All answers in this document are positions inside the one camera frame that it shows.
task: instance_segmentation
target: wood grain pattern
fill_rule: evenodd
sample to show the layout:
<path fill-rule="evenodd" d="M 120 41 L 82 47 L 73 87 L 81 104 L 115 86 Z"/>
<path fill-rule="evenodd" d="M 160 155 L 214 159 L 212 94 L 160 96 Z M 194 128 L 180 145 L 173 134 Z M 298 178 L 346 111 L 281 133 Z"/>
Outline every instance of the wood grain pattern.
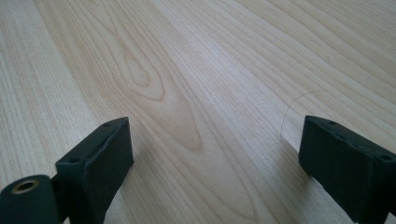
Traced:
<path fill-rule="evenodd" d="M 1 0 L 0 188 L 128 116 L 106 223 L 349 223 L 304 115 L 396 152 L 394 27 L 389 0 Z"/>

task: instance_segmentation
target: wood grain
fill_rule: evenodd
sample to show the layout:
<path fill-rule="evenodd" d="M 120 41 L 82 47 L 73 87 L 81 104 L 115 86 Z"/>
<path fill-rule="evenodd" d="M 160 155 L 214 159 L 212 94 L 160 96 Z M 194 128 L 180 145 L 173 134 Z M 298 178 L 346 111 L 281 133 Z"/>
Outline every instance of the wood grain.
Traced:
<path fill-rule="evenodd" d="M 351 223 L 304 115 L 396 152 L 394 27 L 389 0 L 1 0 L 0 188 L 128 116 L 106 223 Z"/>

